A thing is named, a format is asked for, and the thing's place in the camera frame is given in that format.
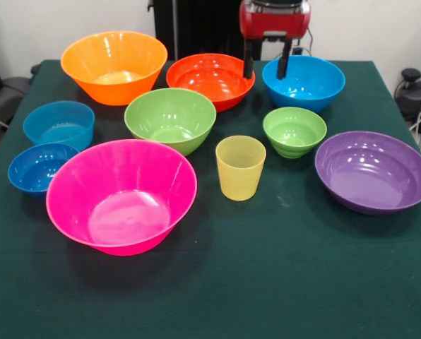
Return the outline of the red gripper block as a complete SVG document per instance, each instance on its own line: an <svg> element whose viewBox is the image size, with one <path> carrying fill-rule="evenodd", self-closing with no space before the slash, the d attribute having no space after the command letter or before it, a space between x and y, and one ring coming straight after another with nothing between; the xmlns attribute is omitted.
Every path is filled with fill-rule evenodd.
<svg viewBox="0 0 421 339"><path fill-rule="evenodd" d="M239 26L244 38L243 78L252 77L253 43L281 40L284 46L278 58L277 79L284 79L292 40L304 37L310 18L308 1L242 1L239 6Z"/></svg>

